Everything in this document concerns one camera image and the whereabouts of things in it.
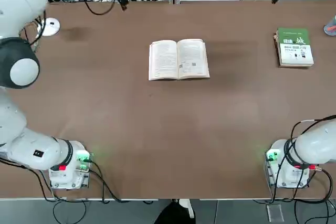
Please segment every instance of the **brown table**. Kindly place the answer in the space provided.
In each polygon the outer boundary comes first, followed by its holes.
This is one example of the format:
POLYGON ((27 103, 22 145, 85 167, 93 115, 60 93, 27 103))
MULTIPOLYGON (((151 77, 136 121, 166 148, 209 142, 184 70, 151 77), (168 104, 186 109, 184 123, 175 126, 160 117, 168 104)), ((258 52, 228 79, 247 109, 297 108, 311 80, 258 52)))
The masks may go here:
MULTIPOLYGON (((269 198, 264 151, 297 121, 335 113, 336 40, 323 32, 335 5, 131 3, 105 16, 83 3, 50 5, 61 31, 40 42, 37 82, 10 93, 31 129, 94 152, 119 197, 269 198), (313 67, 278 68, 277 27, 308 28, 313 67), (184 38, 205 40, 211 78, 148 82, 149 44, 184 38)), ((0 197, 41 197, 32 174, 0 169, 0 197)), ((299 196, 324 193, 313 182, 299 196)), ((101 197, 101 185, 72 194, 101 197)))

